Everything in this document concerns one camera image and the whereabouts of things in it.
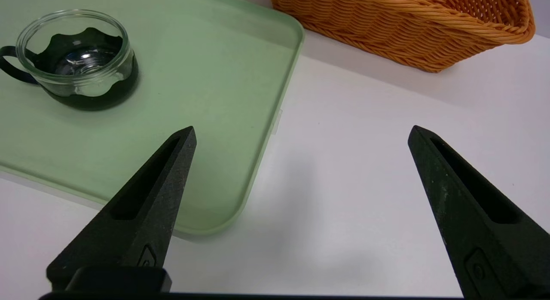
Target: glass tea cup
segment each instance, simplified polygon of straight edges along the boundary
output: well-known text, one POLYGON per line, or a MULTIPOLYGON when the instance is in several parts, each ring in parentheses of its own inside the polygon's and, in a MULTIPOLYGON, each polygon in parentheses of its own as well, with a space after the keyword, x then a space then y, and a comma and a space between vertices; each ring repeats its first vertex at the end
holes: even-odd
POLYGON ((0 49, 0 68, 79 110, 120 104, 138 80, 126 30, 114 18, 92 10, 64 10, 35 20, 15 47, 0 49), (3 56, 17 57, 26 71, 3 56))

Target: light green plastic tray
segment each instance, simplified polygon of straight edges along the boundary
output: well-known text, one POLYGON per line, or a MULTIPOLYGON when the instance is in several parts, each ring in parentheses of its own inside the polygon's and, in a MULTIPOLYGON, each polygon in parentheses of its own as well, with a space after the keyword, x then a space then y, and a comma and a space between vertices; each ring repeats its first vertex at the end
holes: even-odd
POLYGON ((0 71, 1 169, 106 203, 171 133, 194 126, 198 147, 175 229, 207 235, 231 224, 271 134, 302 26, 243 0, 0 0, 0 46, 64 9, 98 10, 124 25, 139 87, 116 108, 82 112, 0 71))

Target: wicker basket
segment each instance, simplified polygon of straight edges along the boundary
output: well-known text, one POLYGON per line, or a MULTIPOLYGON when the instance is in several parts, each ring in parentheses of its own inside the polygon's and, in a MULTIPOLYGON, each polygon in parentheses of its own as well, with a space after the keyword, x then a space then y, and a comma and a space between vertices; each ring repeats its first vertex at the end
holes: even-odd
POLYGON ((439 72, 535 34, 529 0, 272 0, 305 28, 439 72))

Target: white wall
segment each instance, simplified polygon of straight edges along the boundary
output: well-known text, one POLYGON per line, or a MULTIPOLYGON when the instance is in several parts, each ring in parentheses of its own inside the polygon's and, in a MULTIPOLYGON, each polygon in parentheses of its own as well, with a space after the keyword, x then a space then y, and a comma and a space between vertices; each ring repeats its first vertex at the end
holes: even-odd
POLYGON ((535 14, 537 34, 550 38, 550 0, 529 0, 535 14))

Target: white surface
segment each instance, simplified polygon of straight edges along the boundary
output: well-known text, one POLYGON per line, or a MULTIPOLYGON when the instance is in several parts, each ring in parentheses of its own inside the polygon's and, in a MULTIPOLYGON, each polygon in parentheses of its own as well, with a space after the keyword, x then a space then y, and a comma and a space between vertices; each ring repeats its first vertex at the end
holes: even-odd
MULTIPOLYGON (((242 217, 173 237, 172 290, 460 296, 407 137, 440 134, 550 230, 549 62, 536 36, 431 74, 309 32, 242 217)), ((38 298, 98 206, 0 177, 0 298, 38 298)))

